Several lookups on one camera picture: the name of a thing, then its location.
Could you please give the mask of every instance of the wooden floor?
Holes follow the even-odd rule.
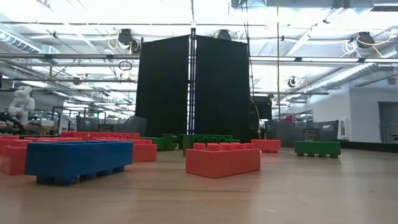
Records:
[[[0,175],[0,223],[398,223],[398,154],[263,154],[260,172],[185,173],[181,152],[70,187]]]

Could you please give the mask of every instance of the white robot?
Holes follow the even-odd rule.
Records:
[[[29,112],[35,109],[35,100],[29,95],[31,92],[32,88],[29,86],[18,87],[14,92],[15,98],[8,108],[9,116],[17,116],[22,125],[27,125]]]

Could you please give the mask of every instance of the black wall panel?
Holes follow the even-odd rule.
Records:
[[[195,134],[249,140],[247,44],[197,36]]]
[[[146,42],[139,64],[136,116],[146,136],[187,133],[189,36]]]

